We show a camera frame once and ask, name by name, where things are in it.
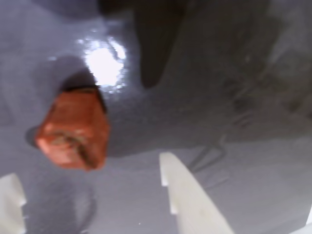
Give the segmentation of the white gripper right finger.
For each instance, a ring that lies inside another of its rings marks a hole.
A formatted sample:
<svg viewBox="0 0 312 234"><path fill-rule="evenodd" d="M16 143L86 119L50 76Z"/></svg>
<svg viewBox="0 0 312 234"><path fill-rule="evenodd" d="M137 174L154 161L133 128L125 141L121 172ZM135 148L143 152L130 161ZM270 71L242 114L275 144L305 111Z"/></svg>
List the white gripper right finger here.
<svg viewBox="0 0 312 234"><path fill-rule="evenodd" d="M180 234L233 234L226 218L205 190L170 152L159 155L161 185L167 187L170 212Z"/></svg>

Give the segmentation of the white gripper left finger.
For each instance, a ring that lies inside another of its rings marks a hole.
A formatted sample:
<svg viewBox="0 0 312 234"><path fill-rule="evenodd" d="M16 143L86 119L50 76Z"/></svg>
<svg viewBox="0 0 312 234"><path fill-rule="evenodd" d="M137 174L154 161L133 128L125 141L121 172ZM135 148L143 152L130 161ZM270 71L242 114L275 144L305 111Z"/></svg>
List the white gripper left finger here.
<svg viewBox="0 0 312 234"><path fill-rule="evenodd" d="M0 232L24 234L26 225L22 207L27 203L23 186L16 174L0 178Z"/></svg>

